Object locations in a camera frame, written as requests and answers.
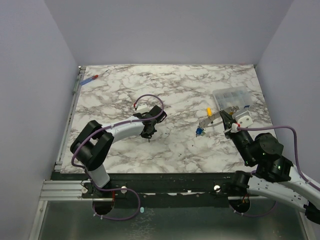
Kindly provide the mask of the blue key tag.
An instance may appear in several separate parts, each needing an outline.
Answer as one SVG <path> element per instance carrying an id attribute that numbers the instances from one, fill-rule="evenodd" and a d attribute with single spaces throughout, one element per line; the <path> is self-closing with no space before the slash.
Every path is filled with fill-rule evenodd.
<path id="1" fill-rule="evenodd" d="M 205 129 L 202 127 L 198 127 L 195 131 L 196 137 L 203 136 L 205 134 Z"/>

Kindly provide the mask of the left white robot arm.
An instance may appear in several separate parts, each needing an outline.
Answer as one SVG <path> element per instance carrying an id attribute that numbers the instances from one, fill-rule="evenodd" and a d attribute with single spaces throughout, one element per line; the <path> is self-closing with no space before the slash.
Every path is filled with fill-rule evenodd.
<path id="1" fill-rule="evenodd" d="M 111 190 L 110 177 L 103 163 L 112 144 L 134 136 L 149 140 L 157 131 L 155 125 L 166 117 L 167 113 L 156 105 L 150 111 L 136 112 L 122 122 L 102 125 L 91 120 L 86 124 L 71 144 L 70 151 L 93 180 L 93 191 L 97 196 L 106 197 Z"/>

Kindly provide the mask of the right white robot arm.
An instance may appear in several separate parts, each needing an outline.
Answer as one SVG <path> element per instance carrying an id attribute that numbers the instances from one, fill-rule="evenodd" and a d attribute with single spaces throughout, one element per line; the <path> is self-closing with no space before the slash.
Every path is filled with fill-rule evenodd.
<path id="1" fill-rule="evenodd" d="M 286 204 L 303 213 L 308 220 L 320 222 L 320 184 L 305 175 L 299 162 L 283 156 L 284 146 L 269 133 L 270 127 L 258 128 L 252 138 L 252 118 L 245 109 L 234 113 L 221 110 L 224 135 L 232 140 L 245 166 L 253 173 L 237 170 L 226 191 L 236 196 L 258 195 Z"/>

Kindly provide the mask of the large grey metal keyring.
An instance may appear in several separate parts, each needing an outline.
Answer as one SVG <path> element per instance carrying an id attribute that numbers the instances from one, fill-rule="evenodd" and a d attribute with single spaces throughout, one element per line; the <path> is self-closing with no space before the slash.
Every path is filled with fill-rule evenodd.
<path id="1" fill-rule="evenodd" d="M 226 111 L 227 113 L 229 113 L 231 115 L 233 113 L 235 113 L 236 111 L 238 111 L 238 110 L 239 110 L 238 106 L 230 106 L 230 107 L 227 107 L 227 108 L 224 109 L 224 111 Z M 215 113 L 212 112 L 212 116 L 207 116 L 205 119 L 201 120 L 199 122 L 199 124 L 198 124 L 198 127 L 205 129 L 205 128 L 208 128 L 208 127 L 217 126 L 217 125 L 219 125 L 221 123 L 221 121 L 218 122 L 218 123 L 214 123 L 214 121 L 216 119 L 220 118 L 220 117 L 221 116 L 220 116 L 219 112 L 215 112 Z"/>

